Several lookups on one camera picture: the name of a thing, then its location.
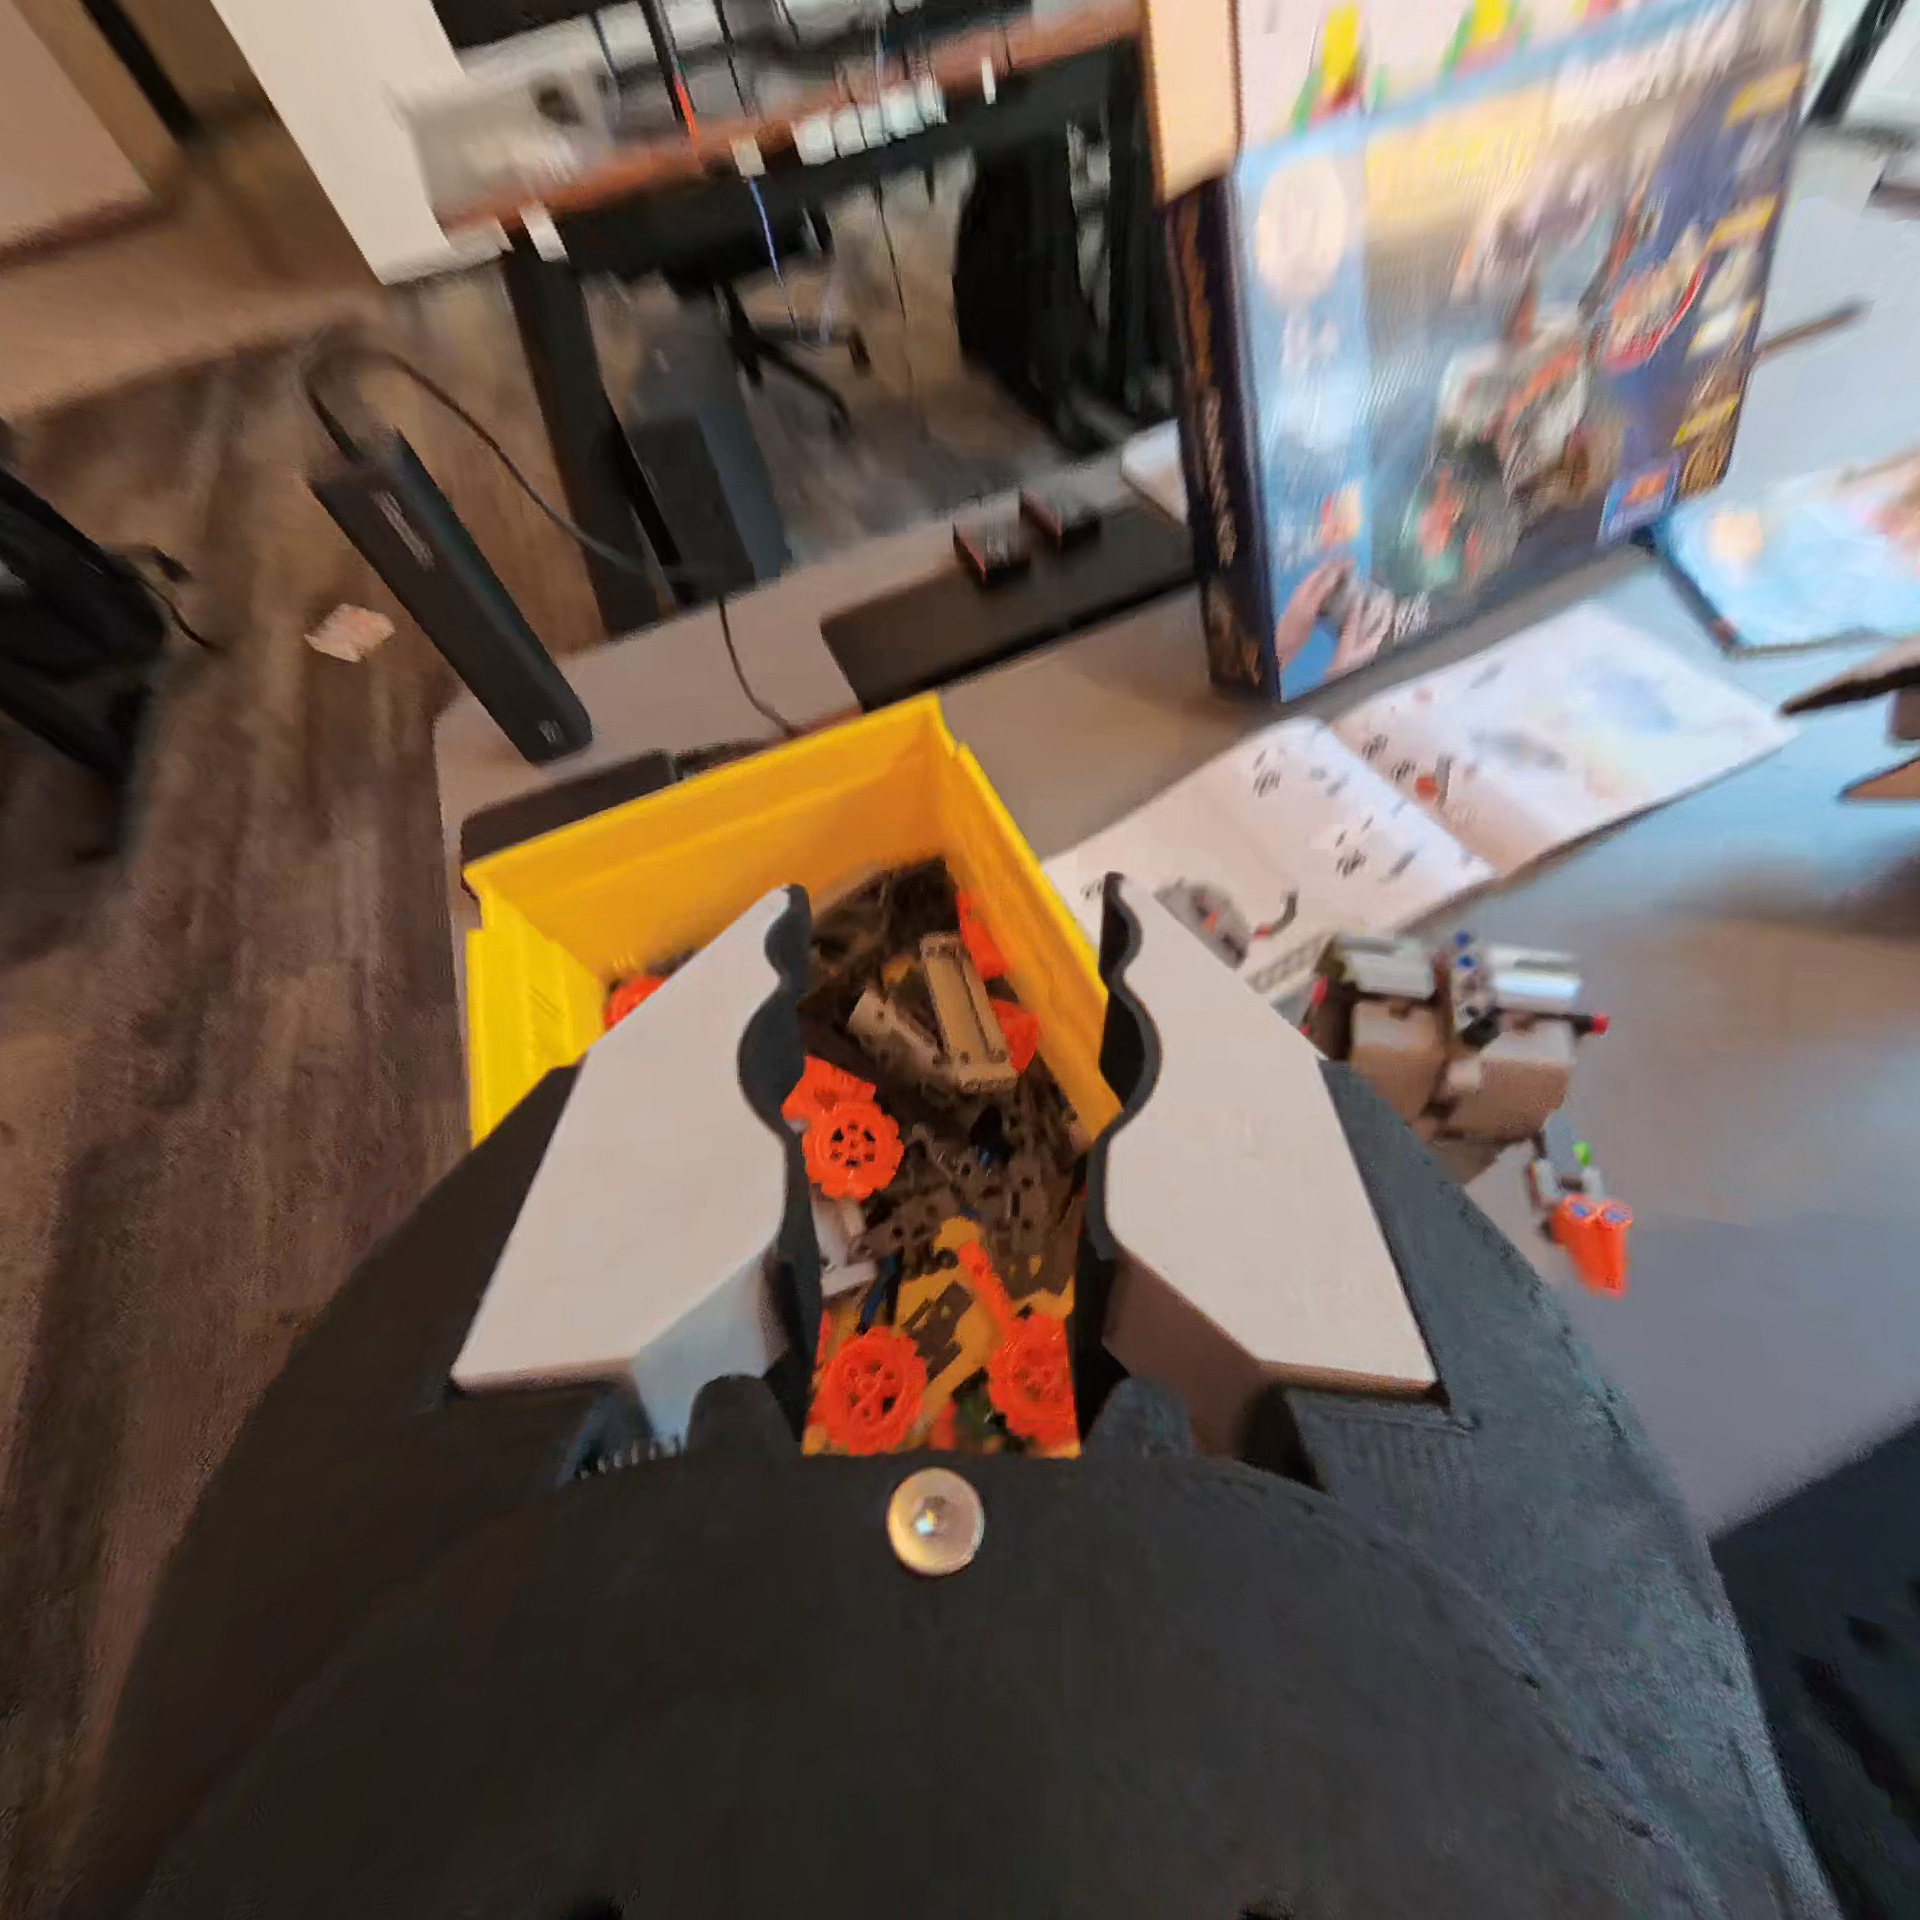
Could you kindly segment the blue cover manual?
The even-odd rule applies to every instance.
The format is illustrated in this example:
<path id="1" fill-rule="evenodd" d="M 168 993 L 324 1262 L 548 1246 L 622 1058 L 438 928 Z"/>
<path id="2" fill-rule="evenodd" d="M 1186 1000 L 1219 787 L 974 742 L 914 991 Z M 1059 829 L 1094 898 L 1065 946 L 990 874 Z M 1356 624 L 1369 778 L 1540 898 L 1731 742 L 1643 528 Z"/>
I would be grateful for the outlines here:
<path id="1" fill-rule="evenodd" d="M 1918 453 L 1689 502 L 1651 546 L 1722 645 L 1804 651 L 1918 630 Z"/>

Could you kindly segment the blue robot kit box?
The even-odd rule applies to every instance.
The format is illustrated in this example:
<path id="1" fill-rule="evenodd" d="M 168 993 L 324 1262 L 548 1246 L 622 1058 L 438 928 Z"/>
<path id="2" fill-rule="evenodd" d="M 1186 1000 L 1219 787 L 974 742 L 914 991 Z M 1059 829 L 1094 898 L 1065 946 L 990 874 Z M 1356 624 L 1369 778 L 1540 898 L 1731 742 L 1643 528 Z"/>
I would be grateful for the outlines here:
<path id="1" fill-rule="evenodd" d="M 1639 6 L 1159 203 L 1214 689 L 1298 702 L 1723 479 L 1818 14 Z"/>

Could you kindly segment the black desk mat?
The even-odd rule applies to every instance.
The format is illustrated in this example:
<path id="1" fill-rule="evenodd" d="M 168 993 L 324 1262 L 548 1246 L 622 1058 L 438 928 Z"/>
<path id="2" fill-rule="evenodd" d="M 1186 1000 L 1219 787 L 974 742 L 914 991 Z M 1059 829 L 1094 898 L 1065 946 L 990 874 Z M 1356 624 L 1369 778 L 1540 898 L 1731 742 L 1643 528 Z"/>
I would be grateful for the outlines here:
<path id="1" fill-rule="evenodd" d="M 1049 649 L 1194 585 L 1182 521 L 1145 503 L 1097 503 L 1103 541 L 1063 558 L 1031 536 L 1031 570 L 995 593 L 972 585 L 950 554 L 930 576 L 880 593 L 820 623 L 824 645 L 865 714 Z M 1018 498 L 956 521 L 1018 518 Z"/>

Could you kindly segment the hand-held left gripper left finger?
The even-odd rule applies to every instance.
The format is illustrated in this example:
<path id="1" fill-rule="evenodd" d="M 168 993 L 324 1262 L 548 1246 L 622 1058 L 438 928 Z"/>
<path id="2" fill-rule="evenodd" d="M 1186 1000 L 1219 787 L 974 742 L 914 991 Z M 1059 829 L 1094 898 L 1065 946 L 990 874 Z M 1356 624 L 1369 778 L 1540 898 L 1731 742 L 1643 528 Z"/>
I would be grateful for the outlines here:
<path id="1" fill-rule="evenodd" d="M 825 1314 L 800 1135 L 809 897 L 780 885 L 588 1047 L 448 1381 L 610 1385 L 684 1445 L 710 1384 L 800 1437 Z"/>

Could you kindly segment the pile of building pieces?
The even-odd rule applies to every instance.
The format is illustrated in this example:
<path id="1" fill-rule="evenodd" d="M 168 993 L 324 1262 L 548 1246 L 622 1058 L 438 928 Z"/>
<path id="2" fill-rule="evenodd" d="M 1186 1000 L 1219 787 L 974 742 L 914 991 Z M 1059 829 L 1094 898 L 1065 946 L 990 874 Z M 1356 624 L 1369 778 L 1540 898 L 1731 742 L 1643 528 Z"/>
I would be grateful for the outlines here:
<path id="1" fill-rule="evenodd" d="M 807 1183 L 824 1258 L 824 1329 L 800 1431 L 811 1456 L 843 1456 L 809 1431 L 825 1361 L 876 1326 L 910 1335 L 928 1376 L 920 1426 L 899 1455 L 1046 1456 L 1019 1450 L 992 1413 L 987 1363 L 1022 1312 L 1071 1333 L 1089 1131 L 1043 1056 L 1046 1034 L 1010 1094 L 966 1096 L 950 1081 L 921 938 L 960 934 L 962 891 L 996 938 L 940 857 L 855 877 L 811 925 L 804 1058 L 871 1081 L 904 1136 L 897 1179 L 865 1202 L 831 1201 Z M 986 982 L 990 998 L 1040 1018 L 996 944 L 1008 971 Z"/>

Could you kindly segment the grey partly built robot model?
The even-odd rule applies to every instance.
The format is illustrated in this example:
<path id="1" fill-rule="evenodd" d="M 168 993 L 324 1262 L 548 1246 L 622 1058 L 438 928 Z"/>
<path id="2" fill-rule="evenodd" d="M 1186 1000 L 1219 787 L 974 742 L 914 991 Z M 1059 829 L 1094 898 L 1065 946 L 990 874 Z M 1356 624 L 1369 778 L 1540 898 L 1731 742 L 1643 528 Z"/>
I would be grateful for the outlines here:
<path id="1" fill-rule="evenodd" d="M 1578 962 L 1489 944 L 1345 934 L 1318 959 L 1302 1029 L 1468 1185 L 1523 1153 L 1540 1235 L 1588 1293 L 1627 1290 L 1633 1209 L 1568 1121 L 1584 1054 L 1611 1031 Z"/>

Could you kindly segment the black power adapter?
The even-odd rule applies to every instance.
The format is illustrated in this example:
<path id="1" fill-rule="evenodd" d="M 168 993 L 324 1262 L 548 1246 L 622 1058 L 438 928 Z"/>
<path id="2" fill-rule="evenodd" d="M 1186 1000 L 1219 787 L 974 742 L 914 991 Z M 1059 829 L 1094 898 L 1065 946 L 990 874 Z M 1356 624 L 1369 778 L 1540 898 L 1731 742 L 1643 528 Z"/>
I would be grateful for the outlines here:
<path id="1" fill-rule="evenodd" d="M 680 779 L 682 769 L 673 752 L 644 752 L 594 774 L 543 784 L 510 801 L 497 801 L 463 822 L 457 867 L 465 871 L 482 857 L 650 799 Z"/>

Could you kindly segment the grey desk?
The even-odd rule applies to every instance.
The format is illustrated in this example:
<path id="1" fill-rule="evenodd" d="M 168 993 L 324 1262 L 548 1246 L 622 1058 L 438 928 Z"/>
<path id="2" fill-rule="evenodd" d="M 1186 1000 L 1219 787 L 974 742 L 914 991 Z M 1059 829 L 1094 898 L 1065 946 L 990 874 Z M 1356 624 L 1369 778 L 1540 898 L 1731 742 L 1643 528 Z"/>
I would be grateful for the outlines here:
<path id="1" fill-rule="evenodd" d="M 857 714 L 820 621 L 952 558 L 950 521 L 787 575 L 730 611 L 759 697 L 790 722 Z M 1356 699 L 1598 602 L 1769 709 L 1862 656 L 1727 664 L 1627 546 L 1297 714 Z M 432 728 L 448 853 L 463 822 L 642 752 L 762 738 L 711 611 L 564 669 L 594 742 L 527 765 L 466 694 Z M 1274 712 L 1216 696 L 1194 590 L 1131 609 L 943 696 L 1031 849 L 1062 853 L 1228 750 Z M 1615 1035 L 1572 1126 L 1636 1214 L 1623 1298 L 1568 1302 L 1711 1538 L 1915 1422 L 1915 808 L 1840 806 L 1892 755 L 1879 709 L 1811 715 L 1782 752 L 1584 845 L 1457 921 L 1570 953 Z"/>

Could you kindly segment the open instruction booklet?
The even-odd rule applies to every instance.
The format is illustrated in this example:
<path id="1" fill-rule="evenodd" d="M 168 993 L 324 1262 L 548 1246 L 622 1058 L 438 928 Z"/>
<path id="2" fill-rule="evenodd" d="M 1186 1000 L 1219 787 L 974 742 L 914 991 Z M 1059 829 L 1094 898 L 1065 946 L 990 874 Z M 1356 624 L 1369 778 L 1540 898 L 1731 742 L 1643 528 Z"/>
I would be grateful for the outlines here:
<path id="1" fill-rule="evenodd" d="M 1441 909 L 1779 752 L 1793 722 L 1584 607 L 1356 705 L 1281 721 L 1046 864 L 1089 938 L 1139 883 L 1267 1001 L 1346 934 Z"/>

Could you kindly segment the long grey frame piece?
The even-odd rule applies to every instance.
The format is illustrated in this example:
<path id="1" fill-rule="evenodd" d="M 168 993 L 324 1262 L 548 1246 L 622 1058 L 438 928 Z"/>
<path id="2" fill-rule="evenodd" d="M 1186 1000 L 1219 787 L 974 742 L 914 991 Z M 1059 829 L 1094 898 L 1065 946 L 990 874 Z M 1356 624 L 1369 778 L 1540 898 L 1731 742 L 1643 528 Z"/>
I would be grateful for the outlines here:
<path id="1" fill-rule="evenodd" d="M 1012 1045 L 962 936 L 923 936 L 920 965 L 952 1086 L 972 1097 L 1010 1094 L 1019 1077 Z"/>

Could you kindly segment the yellow parts bin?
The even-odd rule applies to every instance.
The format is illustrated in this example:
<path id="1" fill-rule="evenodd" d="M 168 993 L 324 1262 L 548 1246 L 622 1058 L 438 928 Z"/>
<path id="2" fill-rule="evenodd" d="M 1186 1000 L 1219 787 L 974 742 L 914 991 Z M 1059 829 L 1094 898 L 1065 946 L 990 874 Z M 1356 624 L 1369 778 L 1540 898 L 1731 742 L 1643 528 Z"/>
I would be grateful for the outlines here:
<path id="1" fill-rule="evenodd" d="M 977 894 L 1090 1145 L 1116 1113 L 1097 1072 L 1107 994 L 1094 950 L 935 699 L 700 774 L 466 867 L 479 915 L 465 941 L 472 1144 L 607 1035 L 618 979 L 673 979 L 780 885 L 807 891 L 814 921 L 855 877 L 926 857 Z"/>

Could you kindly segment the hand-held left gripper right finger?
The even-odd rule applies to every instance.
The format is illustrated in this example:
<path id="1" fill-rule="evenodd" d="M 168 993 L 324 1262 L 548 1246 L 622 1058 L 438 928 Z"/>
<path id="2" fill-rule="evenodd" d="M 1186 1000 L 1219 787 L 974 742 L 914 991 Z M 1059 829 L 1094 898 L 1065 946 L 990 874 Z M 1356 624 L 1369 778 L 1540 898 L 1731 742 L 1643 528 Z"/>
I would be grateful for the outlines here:
<path id="1" fill-rule="evenodd" d="M 1097 888 L 1116 1101 L 1079 1245 L 1083 1434 L 1120 1381 L 1240 1455 L 1289 1389 L 1428 1401 L 1442 1376 L 1329 1088 L 1329 1063 L 1139 881 Z"/>

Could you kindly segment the wooden table black frame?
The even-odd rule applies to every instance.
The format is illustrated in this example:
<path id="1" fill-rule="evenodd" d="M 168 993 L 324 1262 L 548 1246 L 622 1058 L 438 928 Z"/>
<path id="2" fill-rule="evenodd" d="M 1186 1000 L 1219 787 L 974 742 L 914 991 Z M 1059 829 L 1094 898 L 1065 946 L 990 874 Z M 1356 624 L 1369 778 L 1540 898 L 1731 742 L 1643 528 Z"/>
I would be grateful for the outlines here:
<path id="1" fill-rule="evenodd" d="M 638 138 L 558 134 L 554 155 L 497 161 L 480 186 L 434 200 L 446 233 L 497 227 L 507 241 L 507 290 L 521 358 L 563 495 L 588 536 L 588 578 L 609 634 L 660 621 L 663 587 L 615 585 L 622 563 L 665 576 L 665 495 L 640 464 L 609 397 L 592 345 L 585 281 L 714 281 L 732 298 L 756 241 L 780 263 L 780 241 L 831 202 L 889 181 L 930 176 L 969 155 L 979 170 L 1040 176 L 1040 154 L 1063 154 L 1072 128 L 1096 128 L 1118 161 L 1110 206 L 1120 218 L 1111 307 L 1099 358 L 1030 358 L 1019 397 L 1071 446 L 1096 446 L 1104 416 L 1145 382 L 1145 155 L 1143 6 L 974 6 L 974 25 L 926 39 L 899 11 L 880 23 L 879 55 L 832 81 L 809 81 L 768 106 L 698 113 L 665 18 L 642 8 L 670 128 Z"/>

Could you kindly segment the black bag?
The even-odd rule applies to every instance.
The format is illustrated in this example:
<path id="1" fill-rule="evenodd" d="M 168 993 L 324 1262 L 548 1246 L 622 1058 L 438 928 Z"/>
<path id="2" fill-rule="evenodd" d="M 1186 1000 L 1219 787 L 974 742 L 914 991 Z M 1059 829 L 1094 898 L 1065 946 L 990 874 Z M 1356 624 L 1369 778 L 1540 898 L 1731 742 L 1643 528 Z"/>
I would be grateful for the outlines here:
<path id="1" fill-rule="evenodd" d="M 162 649 L 137 570 L 3 472 L 4 721 L 120 792 Z"/>

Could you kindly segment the dark slim upright device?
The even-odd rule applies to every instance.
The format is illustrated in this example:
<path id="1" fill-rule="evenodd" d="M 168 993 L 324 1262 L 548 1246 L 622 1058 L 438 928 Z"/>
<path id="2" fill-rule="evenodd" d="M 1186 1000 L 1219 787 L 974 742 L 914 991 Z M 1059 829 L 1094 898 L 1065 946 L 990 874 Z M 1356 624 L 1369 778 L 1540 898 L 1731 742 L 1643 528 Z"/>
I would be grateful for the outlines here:
<path id="1" fill-rule="evenodd" d="M 592 746 L 584 699 L 407 440 L 337 455 L 307 485 L 524 761 Z"/>

